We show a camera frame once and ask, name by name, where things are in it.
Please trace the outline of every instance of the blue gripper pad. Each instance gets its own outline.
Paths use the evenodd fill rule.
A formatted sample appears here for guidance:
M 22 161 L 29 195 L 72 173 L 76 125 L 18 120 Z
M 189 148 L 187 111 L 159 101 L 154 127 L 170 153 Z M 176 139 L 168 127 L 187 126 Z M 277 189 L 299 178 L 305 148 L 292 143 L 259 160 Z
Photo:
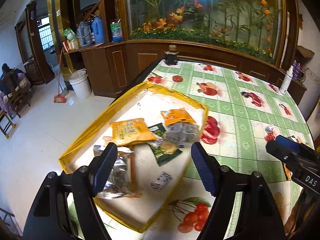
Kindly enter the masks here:
M 217 193 L 215 176 L 208 166 L 209 157 L 199 142 L 196 142 L 191 146 L 191 157 L 205 190 L 210 192 L 212 196 L 215 196 Z
M 110 142 L 103 153 L 92 160 L 94 166 L 89 173 L 89 181 L 92 185 L 94 196 L 103 190 L 117 157 L 117 145 Z
M 276 137 L 276 140 L 275 140 L 277 143 L 279 143 L 282 147 L 287 147 L 289 148 L 290 150 L 292 150 L 293 152 L 295 153 L 299 153 L 300 152 L 300 147 L 299 147 L 299 144 L 286 138 L 286 137 L 283 137 L 282 135 L 278 135 Z

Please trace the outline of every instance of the gold pillar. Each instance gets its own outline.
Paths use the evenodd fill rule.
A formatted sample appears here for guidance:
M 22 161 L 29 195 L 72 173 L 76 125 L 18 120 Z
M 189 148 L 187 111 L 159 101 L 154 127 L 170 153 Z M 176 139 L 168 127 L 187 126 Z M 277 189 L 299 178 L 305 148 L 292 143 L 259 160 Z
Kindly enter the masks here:
M 60 53 L 63 48 L 62 43 L 63 41 L 66 40 L 62 32 L 66 28 L 70 27 L 70 22 L 76 22 L 76 19 L 74 17 L 75 15 L 74 10 L 70 11 L 70 8 L 74 8 L 73 0 L 47 0 L 47 5 L 48 5 L 48 15 L 50 20 L 52 38 L 53 38 L 54 46 L 56 49 L 56 55 L 59 60 Z M 68 81 L 69 76 L 71 75 L 70 70 L 72 72 L 75 71 L 74 64 L 70 58 L 70 55 L 64 54 L 62 56 L 60 69 L 61 69 L 64 80 Z

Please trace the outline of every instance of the green snack packet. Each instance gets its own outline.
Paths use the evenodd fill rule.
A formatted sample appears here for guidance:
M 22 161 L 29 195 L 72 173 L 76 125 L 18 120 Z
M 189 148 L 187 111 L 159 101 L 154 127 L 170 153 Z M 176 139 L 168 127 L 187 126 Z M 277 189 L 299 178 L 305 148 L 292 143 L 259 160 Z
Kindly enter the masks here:
M 163 138 L 163 135 L 165 133 L 165 128 L 162 125 L 162 123 L 150 126 L 148 128 L 152 133 Z M 156 161 L 157 161 L 159 167 L 166 164 L 167 162 L 171 161 L 172 159 L 174 159 L 175 157 L 177 157 L 179 154 L 182 153 L 181 150 L 176 149 L 176 151 L 174 153 L 167 154 L 166 152 L 163 151 L 163 149 L 161 147 L 155 148 L 151 145 L 149 145 L 149 146 L 150 146 L 153 154 L 155 155 L 155 158 L 156 158 Z

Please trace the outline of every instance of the spray bottle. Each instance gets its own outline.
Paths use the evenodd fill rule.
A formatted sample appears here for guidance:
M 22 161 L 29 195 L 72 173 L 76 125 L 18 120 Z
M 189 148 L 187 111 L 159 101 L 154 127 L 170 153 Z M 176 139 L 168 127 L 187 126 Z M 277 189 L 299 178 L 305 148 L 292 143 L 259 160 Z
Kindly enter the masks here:
M 281 94 L 284 95 L 285 92 L 287 91 L 287 89 L 288 89 L 288 87 L 289 87 L 289 85 L 291 83 L 292 76 L 293 76 L 293 66 L 291 65 L 289 70 L 285 74 L 284 80 L 283 80 L 282 85 L 281 85 L 281 87 L 279 89 Z

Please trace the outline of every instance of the blue thermos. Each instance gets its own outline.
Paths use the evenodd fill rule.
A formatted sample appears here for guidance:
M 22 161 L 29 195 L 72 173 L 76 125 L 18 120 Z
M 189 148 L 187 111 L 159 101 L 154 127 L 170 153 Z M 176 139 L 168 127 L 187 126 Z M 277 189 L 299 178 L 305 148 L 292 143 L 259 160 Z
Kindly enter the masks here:
M 95 43 L 104 43 L 106 41 L 104 37 L 104 31 L 103 31 L 103 22 L 102 19 L 98 16 L 95 17 L 93 23 L 92 23 L 92 29 L 94 33 L 94 39 Z

